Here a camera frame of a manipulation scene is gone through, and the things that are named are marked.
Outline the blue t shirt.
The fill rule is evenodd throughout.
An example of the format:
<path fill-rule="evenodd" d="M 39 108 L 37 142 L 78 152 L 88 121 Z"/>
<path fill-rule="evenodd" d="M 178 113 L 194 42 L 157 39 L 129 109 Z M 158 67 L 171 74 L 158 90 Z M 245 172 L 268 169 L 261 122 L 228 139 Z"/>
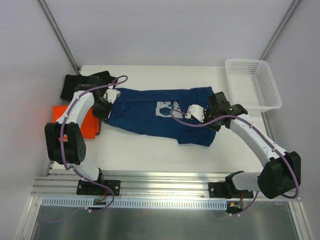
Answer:
<path fill-rule="evenodd" d="M 186 119 L 191 105 L 208 108 L 213 95 L 210 86 L 191 89 L 134 90 L 119 88 L 118 97 L 106 123 L 140 135 L 171 138 L 179 144 L 209 147 L 216 132 L 195 127 L 197 120 Z"/>

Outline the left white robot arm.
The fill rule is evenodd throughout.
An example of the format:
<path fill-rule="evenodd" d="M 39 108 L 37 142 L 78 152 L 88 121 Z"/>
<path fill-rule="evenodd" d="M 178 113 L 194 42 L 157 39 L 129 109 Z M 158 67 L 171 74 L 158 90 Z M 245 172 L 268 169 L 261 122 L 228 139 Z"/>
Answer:
<path fill-rule="evenodd" d="M 104 191 L 105 182 L 100 168 L 90 162 L 81 127 L 89 112 L 99 121 L 105 121 L 119 97 L 115 89 L 118 79 L 109 81 L 92 75 L 84 83 L 78 83 L 70 96 L 69 105 L 62 115 L 54 122 L 44 127 L 48 158 L 74 171 L 81 182 L 88 183 L 87 187 L 93 194 Z"/>

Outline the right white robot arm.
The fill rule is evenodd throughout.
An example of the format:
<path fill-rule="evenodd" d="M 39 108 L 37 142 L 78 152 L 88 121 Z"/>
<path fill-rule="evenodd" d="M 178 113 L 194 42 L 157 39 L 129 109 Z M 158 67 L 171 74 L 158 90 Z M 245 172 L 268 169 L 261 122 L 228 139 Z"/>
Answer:
<path fill-rule="evenodd" d="M 236 197 L 241 191 L 257 191 L 269 199 L 286 196 L 301 185 L 301 157 L 295 151 L 288 152 L 255 125 L 248 111 L 240 104 L 231 105 L 223 92 L 208 97 L 209 109 L 204 110 L 204 123 L 219 131 L 222 126 L 237 134 L 256 155 L 262 165 L 260 172 L 238 171 L 225 178 L 224 193 Z"/>

